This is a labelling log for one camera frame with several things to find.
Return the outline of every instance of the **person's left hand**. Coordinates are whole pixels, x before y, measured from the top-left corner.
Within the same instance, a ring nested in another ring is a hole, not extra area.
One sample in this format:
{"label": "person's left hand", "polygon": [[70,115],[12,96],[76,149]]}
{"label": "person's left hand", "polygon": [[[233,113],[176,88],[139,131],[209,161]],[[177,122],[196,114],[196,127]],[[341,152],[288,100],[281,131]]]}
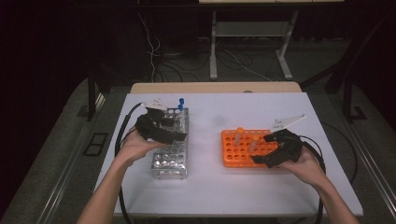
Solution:
{"label": "person's left hand", "polygon": [[164,143],[145,140],[135,127],[132,127],[130,131],[132,132],[124,139],[120,152],[116,157],[116,159],[122,160],[128,166],[131,166],[134,161],[145,157],[150,150],[166,146]]}

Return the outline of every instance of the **hand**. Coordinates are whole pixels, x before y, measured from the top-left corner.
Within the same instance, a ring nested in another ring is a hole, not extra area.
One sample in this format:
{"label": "hand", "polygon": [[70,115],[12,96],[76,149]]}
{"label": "hand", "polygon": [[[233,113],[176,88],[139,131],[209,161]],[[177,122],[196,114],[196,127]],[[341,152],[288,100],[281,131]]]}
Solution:
{"label": "hand", "polygon": [[156,147],[164,147],[166,144],[145,140],[139,132],[132,127],[131,133],[125,137],[121,146],[120,152],[115,160],[121,160],[124,164],[131,166],[134,161],[137,161],[146,156],[146,153]]}
{"label": "hand", "polygon": [[279,167],[291,171],[303,182],[313,187],[329,180],[320,168],[315,156],[306,147],[302,148],[300,159],[297,162],[285,161],[279,164]]}

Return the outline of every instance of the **white cable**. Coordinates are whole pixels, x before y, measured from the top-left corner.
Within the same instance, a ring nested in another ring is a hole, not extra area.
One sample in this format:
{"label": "white cable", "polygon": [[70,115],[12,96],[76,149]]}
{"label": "white cable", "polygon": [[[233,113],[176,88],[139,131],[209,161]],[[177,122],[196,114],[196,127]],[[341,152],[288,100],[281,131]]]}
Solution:
{"label": "white cable", "polygon": [[269,79],[268,77],[265,77],[265,76],[263,76],[263,75],[260,75],[260,74],[258,74],[258,73],[256,73],[256,72],[253,72],[253,71],[251,71],[250,69],[246,68],[241,62],[239,62],[239,60],[238,60],[230,51],[228,51],[228,50],[224,50],[224,51],[226,51],[227,53],[231,54],[231,56],[233,56],[233,57],[236,59],[236,61],[237,61],[245,70],[247,70],[248,72],[253,73],[253,74],[255,74],[255,75],[259,76],[259,77],[263,77],[263,78],[267,79],[268,81],[273,81],[273,80]]}
{"label": "white cable", "polygon": [[151,64],[151,67],[152,67],[151,82],[154,82],[155,66],[154,66],[154,63],[152,62],[152,56],[154,54],[154,47],[152,47],[151,41],[149,40],[149,29],[147,28],[147,26],[146,26],[145,22],[143,21],[142,17],[140,16],[140,13],[137,13],[137,15],[139,16],[140,20],[143,23],[143,26],[146,29],[146,33],[147,33],[147,36],[148,36],[148,43],[151,46],[151,53],[150,53],[149,60],[150,60],[150,64]]}

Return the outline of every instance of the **clear test tube rack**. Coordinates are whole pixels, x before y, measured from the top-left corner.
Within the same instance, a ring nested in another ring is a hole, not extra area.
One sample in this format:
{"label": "clear test tube rack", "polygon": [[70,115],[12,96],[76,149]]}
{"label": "clear test tube rack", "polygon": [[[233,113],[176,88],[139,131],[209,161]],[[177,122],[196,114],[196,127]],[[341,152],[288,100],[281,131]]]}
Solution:
{"label": "clear test tube rack", "polygon": [[[221,132],[222,160],[226,167],[266,167],[265,164],[256,164],[250,156],[265,156],[277,149],[277,142],[266,142],[264,136],[271,133],[269,130],[244,130],[238,143],[234,140],[236,130]],[[253,136],[258,135],[256,146],[250,150]]]}
{"label": "clear test tube rack", "polygon": [[189,138],[189,109],[168,108],[164,115],[174,119],[172,127],[161,127],[170,132],[186,133],[184,141],[174,141],[170,146],[156,148],[152,157],[151,173],[158,179],[187,178],[187,145]]}

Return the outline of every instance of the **person's right hand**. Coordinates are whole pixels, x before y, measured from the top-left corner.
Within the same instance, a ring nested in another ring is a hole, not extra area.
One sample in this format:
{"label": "person's right hand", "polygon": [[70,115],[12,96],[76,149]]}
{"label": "person's right hand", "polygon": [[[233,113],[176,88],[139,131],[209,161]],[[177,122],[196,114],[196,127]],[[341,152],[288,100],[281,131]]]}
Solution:
{"label": "person's right hand", "polygon": [[300,159],[297,162],[285,161],[278,166],[291,171],[303,182],[313,187],[317,187],[323,181],[329,181],[315,156],[306,147],[302,148]]}

